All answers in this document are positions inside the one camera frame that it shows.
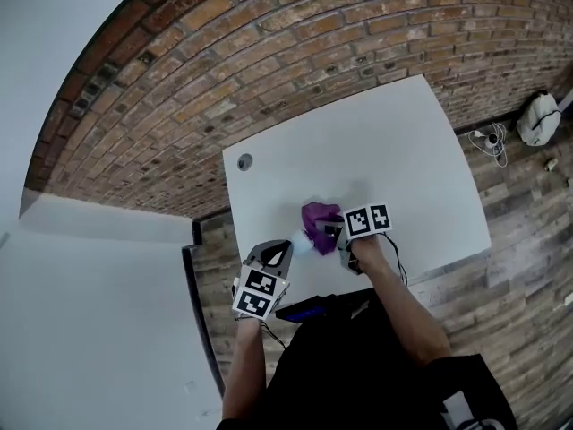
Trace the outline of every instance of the purple cloth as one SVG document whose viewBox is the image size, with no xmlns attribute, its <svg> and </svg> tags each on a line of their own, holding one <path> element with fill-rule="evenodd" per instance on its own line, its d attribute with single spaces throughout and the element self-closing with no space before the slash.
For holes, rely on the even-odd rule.
<svg viewBox="0 0 573 430">
<path fill-rule="evenodd" d="M 337 239 L 320 232 L 315 222 L 318 219 L 326 221 L 340 220 L 340 207 L 336 204 L 321 204 L 319 202 L 311 202 L 302 208 L 304 229 L 314 241 L 314 248 L 316 248 L 321 255 L 334 252 L 337 247 Z"/>
</svg>

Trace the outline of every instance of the table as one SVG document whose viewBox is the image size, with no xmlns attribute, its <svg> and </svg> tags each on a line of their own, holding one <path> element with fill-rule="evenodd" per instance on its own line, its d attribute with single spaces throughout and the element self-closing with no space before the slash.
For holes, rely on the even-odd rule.
<svg viewBox="0 0 573 430">
<path fill-rule="evenodd" d="M 239 170 L 241 155 L 252 166 Z M 254 245 L 289 238 L 312 201 L 344 209 L 386 202 L 390 236 L 414 279 L 491 246 L 474 179 L 440 103 L 422 75 L 317 108 L 223 151 L 242 259 Z M 395 270 L 393 250 L 382 250 Z M 338 252 L 294 257 L 281 305 L 370 287 Z"/>
</svg>

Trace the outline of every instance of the white power cord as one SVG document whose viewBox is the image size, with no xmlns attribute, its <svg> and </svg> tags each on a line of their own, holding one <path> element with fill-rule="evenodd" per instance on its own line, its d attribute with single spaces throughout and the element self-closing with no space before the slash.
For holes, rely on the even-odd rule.
<svg viewBox="0 0 573 430">
<path fill-rule="evenodd" d="M 493 126 L 493 133 L 490 135 L 485 135 L 479 131 L 472 131 L 467 135 L 467 138 L 472 143 L 472 145 L 474 145 L 479 151 L 485 153 L 488 156 L 493 157 L 495 159 L 495 163 L 498 165 L 499 168 L 504 168 L 508 165 L 508 153 L 505 151 L 505 138 L 508 132 L 505 126 L 501 123 L 492 123 L 492 126 Z M 474 135 L 474 137 L 485 137 L 485 139 L 491 139 L 491 137 L 495 135 L 495 138 L 493 139 L 495 143 L 491 143 L 490 140 L 491 148 L 488 148 L 488 150 L 490 151 L 484 150 L 481 146 L 476 144 L 472 140 L 472 134 Z M 500 164 L 501 156 L 504 156 L 505 159 L 505 164 L 503 165 Z"/>
</svg>

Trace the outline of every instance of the brick wall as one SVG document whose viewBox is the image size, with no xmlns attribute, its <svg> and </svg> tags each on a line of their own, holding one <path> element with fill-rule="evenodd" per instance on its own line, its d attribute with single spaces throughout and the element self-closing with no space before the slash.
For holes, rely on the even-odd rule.
<svg viewBox="0 0 573 430">
<path fill-rule="evenodd" d="M 573 0 L 127 0 L 48 113 L 27 186 L 203 217 L 221 151 L 312 108 L 423 73 L 454 127 L 556 85 Z"/>
</svg>

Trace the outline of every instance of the white cable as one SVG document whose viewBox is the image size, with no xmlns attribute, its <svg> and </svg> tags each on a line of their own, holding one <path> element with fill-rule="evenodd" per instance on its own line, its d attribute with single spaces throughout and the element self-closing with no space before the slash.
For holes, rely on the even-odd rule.
<svg viewBox="0 0 573 430">
<path fill-rule="evenodd" d="M 495 146 L 492 148 L 492 153 L 490 153 L 489 151 L 484 150 L 482 147 L 480 147 L 478 144 L 476 144 L 473 140 L 472 140 L 472 133 L 478 133 L 478 135 L 483 135 L 482 133 L 479 133 L 479 131 L 472 131 L 471 133 L 469 133 L 467 135 L 467 139 L 471 142 L 472 145 L 474 145 L 479 151 L 481 151 L 482 153 L 485 153 L 488 156 L 491 156 L 492 158 L 495 159 L 495 163 L 498 165 L 499 168 L 504 168 L 508 165 L 508 153 L 505 151 L 505 138 L 508 134 L 507 129 L 505 128 L 505 126 L 501 123 L 492 123 L 493 126 L 493 133 L 495 134 L 495 136 L 497 137 L 498 141 L 495 144 Z M 505 156 L 505 164 L 501 165 L 500 164 L 500 157 L 501 155 Z"/>
</svg>

